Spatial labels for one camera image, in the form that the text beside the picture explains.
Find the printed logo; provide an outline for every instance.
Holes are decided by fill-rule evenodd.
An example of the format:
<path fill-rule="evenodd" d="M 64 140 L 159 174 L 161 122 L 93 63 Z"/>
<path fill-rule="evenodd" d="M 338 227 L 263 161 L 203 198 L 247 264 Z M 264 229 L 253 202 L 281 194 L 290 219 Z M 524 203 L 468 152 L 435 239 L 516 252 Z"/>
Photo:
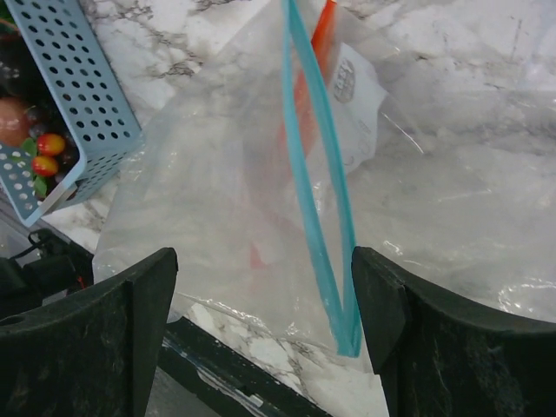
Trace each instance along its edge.
<path fill-rule="evenodd" d="M 349 103 L 354 98 L 354 91 L 355 68 L 351 61 L 343 58 L 334 84 L 334 97 L 340 103 Z"/>

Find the gray floor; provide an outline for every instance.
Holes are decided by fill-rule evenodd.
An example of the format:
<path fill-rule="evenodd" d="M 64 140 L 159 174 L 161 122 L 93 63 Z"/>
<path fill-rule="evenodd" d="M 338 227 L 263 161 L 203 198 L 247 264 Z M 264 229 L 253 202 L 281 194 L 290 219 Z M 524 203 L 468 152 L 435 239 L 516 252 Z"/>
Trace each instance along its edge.
<path fill-rule="evenodd" d="M 219 417 L 219 414 L 157 368 L 146 417 L 175 416 Z"/>

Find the white marble table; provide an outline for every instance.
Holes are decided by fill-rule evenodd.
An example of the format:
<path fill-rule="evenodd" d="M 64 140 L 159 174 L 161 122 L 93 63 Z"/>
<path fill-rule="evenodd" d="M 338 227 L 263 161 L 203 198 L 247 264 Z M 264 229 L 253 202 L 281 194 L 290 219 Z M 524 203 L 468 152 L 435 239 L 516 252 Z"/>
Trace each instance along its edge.
<path fill-rule="evenodd" d="M 81 1 L 141 124 L 267 2 Z M 470 85 L 504 89 L 524 68 L 535 70 L 536 87 L 556 86 L 556 61 L 522 65 L 533 52 L 536 57 L 550 54 L 553 42 L 549 41 L 556 37 L 551 28 L 539 31 L 546 21 L 539 19 L 541 12 L 532 13 L 545 7 L 542 0 L 506 0 L 503 9 L 498 0 L 341 3 L 414 50 L 430 66 L 431 74 L 452 71 L 463 80 L 454 84 L 455 89 Z M 506 66 L 496 69 L 481 60 L 484 48 L 501 56 Z M 46 220 L 94 252 L 115 189 L 113 180 L 89 202 L 58 211 Z M 367 354 L 360 361 L 328 358 L 313 347 L 276 341 L 201 306 L 193 307 L 189 318 L 335 417 L 387 416 L 381 383 L 368 370 Z"/>

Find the tomato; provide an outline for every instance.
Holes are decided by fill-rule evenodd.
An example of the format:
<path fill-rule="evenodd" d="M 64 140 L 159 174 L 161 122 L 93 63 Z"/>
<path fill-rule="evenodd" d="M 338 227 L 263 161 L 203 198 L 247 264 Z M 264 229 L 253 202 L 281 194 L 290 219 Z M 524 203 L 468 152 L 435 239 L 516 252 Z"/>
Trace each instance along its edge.
<path fill-rule="evenodd" d="M 56 175 L 60 169 L 56 159 L 46 155 L 35 156 L 31 162 L 31 168 L 35 174 L 47 177 Z"/>
<path fill-rule="evenodd" d="M 47 156 L 60 155 L 66 147 L 63 137 L 54 133 L 40 135 L 36 140 L 38 153 Z"/>

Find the perforated basket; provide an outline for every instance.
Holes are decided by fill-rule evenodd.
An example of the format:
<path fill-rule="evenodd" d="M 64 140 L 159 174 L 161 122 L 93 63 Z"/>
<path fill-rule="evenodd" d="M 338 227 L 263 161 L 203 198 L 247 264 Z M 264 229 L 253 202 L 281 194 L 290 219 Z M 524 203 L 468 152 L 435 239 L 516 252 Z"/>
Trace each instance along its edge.
<path fill-rule="evenodd" d="M 2 145 L 0 181 L 30 226 L 50 211 L 88 199 L 115 174 L 140 128 L 78 0 L 4 1 L 80 153 L 76 166 L 38 202 L 29 164 L 11 158 L 23 151 Z"/>

